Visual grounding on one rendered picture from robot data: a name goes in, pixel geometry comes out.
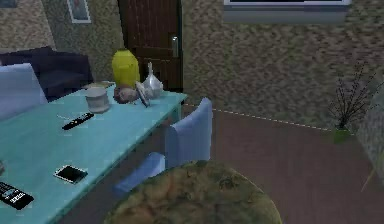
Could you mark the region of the pale blue chair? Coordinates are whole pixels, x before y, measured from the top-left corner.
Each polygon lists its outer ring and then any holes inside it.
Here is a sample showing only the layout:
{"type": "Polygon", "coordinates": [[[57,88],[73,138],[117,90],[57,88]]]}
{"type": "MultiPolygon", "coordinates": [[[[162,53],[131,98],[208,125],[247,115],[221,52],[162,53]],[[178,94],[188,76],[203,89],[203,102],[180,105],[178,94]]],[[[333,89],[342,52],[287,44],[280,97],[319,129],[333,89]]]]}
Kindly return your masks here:
{"type": "Polygon", "coordinates": [[[30,63],[0,66],[0,121],[47,103],[30,63]]]}
{"type": "Polygon", "coordinates": [[[145,180],[191,161],[211,158],[212,102],[203,98],[188,116],[165,131],[165,153],[151,152],[131,174],[119,181],[114,193],[121,197],[145,180]]]}

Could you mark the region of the clear glass bottle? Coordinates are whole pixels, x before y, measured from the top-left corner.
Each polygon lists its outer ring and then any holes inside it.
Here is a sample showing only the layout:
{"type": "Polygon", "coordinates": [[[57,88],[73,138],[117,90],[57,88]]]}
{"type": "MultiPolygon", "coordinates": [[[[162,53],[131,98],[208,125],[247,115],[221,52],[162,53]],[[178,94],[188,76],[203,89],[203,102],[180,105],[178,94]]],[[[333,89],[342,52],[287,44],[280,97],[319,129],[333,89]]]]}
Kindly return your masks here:
{"type": "Polygon", "coordinates": [[[158,98],[163,92],[162,82],[154,75],[153,65],[148,63],[148,76],[143,82],[145,93],[149,99],[158,98]]]}

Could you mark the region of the white tilted dish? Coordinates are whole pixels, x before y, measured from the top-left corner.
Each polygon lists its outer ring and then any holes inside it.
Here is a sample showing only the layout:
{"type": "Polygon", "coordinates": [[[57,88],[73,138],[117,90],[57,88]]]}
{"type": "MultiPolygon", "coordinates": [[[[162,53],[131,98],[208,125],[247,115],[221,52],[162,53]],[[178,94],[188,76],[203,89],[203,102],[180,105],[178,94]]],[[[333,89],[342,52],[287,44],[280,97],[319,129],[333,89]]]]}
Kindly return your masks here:
{"type": "Polygon", "coordinates": [[[150,102],[149,102],[149,99],[147,98],[147,96],[145,94],[145,88],[144,88],[143,84],[138,82],[138,81],[136,81],[135,82],[135,86],[136,86],[137,94],[138,94],[142,104],[145,107],[149,107],[150,106],[150,102]]]}

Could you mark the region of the brown round potato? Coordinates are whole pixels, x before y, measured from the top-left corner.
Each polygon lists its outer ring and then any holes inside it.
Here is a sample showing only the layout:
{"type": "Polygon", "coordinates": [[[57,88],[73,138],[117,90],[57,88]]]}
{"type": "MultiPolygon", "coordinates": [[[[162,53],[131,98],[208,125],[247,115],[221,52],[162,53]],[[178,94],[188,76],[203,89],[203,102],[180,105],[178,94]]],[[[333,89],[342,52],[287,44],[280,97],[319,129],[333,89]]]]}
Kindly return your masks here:
{"type": "Polygon", "coordinates": [[[127,103],[133,103],[135,100],[139,98],[139,96],[136,90],[131,88],[130,86],[117,85],[114,88],[113,98],[118,104],[127,104],[127,103]]]}

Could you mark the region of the yellow vase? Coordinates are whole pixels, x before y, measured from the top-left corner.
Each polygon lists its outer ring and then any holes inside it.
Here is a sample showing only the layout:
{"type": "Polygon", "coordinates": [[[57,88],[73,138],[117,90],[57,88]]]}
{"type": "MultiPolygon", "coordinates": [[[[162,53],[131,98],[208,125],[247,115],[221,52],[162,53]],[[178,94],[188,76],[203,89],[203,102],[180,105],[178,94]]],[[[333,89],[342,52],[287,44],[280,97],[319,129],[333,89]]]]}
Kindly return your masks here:
{"type": "Polygon", "coordinates": [[[135,82],[140,80],[138,60],[127,49],[119,49],[113,55],[112,70],[117,85],[134,87],[135,82]]]}

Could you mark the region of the mottled green brown round object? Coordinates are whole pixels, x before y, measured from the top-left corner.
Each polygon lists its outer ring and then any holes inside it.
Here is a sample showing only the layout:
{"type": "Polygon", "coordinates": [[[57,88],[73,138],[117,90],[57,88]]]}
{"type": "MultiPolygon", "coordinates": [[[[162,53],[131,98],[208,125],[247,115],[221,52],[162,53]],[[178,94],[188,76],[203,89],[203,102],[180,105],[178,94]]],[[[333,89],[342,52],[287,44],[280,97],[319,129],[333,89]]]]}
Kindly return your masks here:
{"type": "Polygon", "coordinates": [[[230,166],[192,161],[150,177],[103,224],[283,224],[273,200],[230,166]]]}

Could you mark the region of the turquoise dining table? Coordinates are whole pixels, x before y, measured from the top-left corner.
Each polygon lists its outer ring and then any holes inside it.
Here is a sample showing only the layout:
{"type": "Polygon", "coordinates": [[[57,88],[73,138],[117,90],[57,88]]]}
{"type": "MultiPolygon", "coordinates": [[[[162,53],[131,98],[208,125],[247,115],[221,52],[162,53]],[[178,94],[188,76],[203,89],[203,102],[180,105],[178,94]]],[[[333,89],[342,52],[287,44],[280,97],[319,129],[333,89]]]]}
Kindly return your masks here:
{"type": "Polygon", "coordinates": [[[0,224],[53,224],[71,210],[168,116],[181,116],[183,93],[165,91],[145,107],[118,104],[65,131],[67,118],[88,111],[84,91],[0,122],[0,181],[34,197],[22,210],[0,203],[0,224]],[[88,174],[76,184],[54,176],[71,165],[88,174]]]}

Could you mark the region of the dark brown room door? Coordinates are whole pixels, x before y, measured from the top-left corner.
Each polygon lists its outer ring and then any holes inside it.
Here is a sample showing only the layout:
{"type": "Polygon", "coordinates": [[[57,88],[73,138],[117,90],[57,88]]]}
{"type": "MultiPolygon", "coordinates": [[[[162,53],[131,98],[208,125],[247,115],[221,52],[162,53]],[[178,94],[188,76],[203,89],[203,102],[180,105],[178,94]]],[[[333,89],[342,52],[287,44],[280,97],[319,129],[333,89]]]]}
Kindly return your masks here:
{"type": "Polygon", "coordinates": [[[181,0],[117,0],[124,46],[137,58],[140,80],[148,75],[148,63],[164,89],[183,91],[181,0]],[[174,58],[172,37],[179,41],[174,58]]]}

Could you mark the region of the white cup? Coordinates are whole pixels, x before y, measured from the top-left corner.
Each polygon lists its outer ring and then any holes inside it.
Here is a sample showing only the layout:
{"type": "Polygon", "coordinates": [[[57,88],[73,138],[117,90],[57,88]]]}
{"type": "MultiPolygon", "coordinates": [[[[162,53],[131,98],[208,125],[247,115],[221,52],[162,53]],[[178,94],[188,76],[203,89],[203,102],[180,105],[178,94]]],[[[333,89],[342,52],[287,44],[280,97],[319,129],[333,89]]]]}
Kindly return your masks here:
{"type": "Polygon", "coordinates": [[[104,113],[110,108],[107,90],[104,87],[90,87],[85,91],[88,109],[92,113],[104,113]]]}

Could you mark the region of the bare twig house plant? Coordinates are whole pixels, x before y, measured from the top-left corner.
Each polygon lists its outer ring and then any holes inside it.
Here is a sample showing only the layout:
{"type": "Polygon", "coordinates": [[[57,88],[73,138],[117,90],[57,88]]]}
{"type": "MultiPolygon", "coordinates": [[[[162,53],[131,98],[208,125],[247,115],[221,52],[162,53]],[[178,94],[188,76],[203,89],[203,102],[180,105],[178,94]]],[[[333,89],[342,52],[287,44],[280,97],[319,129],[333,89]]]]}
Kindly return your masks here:
{"type": "Polygon", "coordinates": [[[376,74],[366,75],[365,66],[366,62],[358,62],[351,80],[342,75],[337,78],[335,97],[328,106],[328,112],[335,120],[332,138],[336,144],[352,135],[349,124],[361,121],[369,110],[377,107],[377,104],[371,104],[370,101],[384,87],[384,81],[372,87],[376,74]]]}

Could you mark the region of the white framed wall picture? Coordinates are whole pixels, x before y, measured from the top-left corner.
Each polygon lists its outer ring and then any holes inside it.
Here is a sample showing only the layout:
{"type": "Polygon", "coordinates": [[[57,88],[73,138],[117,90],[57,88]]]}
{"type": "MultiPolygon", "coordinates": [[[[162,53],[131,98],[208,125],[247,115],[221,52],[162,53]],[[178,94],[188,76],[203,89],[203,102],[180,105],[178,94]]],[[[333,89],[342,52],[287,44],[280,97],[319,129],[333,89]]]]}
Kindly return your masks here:
{"type": "Polygon", "coordinates": [[[66,0],[73,24],[90,24],[91,18],[87,0],[66,0]]]}

